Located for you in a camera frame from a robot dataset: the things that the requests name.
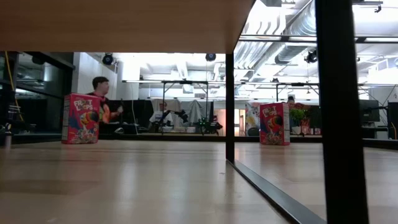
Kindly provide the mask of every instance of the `white pillar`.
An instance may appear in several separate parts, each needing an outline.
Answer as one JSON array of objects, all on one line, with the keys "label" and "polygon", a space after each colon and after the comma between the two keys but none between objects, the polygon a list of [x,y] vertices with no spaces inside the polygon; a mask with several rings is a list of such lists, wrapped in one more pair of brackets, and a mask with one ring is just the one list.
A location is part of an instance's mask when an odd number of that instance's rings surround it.
[{"label": "white pillar", "polygon": [[118,62],[118,89],[117,99],[137,100],[139,92],[138,83],[123,83],[123,80],[139,80],[140,65],[130,59],[128,62]]}]

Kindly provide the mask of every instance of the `window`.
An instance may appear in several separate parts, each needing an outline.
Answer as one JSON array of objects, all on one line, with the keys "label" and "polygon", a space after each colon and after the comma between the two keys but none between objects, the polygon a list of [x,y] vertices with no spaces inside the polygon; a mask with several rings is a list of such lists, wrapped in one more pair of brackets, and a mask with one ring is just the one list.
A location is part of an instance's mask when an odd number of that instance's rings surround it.
[{"label": "window", "polygon": [[4,57],[0,57],[0,79],[4,78],[5,69],[6,69],[6,61]]},{"label": "window", "polygon": [[17,88],[16,98],[31,133],[59,133],[63,101]]},{"label": "window", "polygon": [[34,60],[31,55],[20,54],[17,69],[17,83],[44,91],[51,95],[63,96],[66,74],[63,70],[45,62]]}]

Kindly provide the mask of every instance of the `froot loops box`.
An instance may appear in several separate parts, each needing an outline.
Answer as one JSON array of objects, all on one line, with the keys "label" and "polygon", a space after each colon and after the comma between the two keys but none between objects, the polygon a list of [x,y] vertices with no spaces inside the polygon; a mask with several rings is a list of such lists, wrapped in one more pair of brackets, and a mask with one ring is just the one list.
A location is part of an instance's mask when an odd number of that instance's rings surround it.
[{"label": "froot loops box", "polygon": [[72,93],[64,99],[62,143],[86,144],[98,141],[100,99]]},{"label": "froot loops box", "polygon": [[290,144],[289,106],[287,103],[260,105],[260,143]]}]

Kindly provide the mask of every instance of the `ceiling speaker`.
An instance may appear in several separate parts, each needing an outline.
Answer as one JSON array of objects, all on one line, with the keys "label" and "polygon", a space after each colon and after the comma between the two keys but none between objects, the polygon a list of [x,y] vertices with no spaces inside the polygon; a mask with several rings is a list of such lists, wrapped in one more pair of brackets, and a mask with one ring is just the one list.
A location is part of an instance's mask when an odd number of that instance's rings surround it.
[{"label": "ceiling speaker", "polygon": [[104,63],[104,65],[112,65],[113,60],[112,53],[105,53],[105,56],[102,58],[102,63]]},{"label": "ceiling speaker", "polygon": [[216,54],[206,54],[206,61],[212,62],[216,60]]}]

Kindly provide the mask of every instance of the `security camera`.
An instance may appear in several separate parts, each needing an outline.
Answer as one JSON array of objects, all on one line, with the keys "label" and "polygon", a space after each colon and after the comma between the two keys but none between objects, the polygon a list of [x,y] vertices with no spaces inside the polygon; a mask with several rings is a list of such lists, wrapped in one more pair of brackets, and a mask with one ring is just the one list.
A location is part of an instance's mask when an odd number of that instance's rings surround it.
[{"label": "security camera", "polygon": [[216,60],[216,54],[206,54],[206,61],[212,62]]},{"label": "security camera", "polygon": [[315,63],[318,61],[317,50],[310,50],[308,55],[304,58],[307,63]]},{"label": "security camera", "polygon": [[104,63],[104,65],[112,65],[113,61],[112,53],[105,53],[105,56],[102,58],[102,63]]},{"label": "security camera", "polygon": [[381,5],[377,6],[377,9],[374,10],[374,13],[379,13],[381,11]]}]

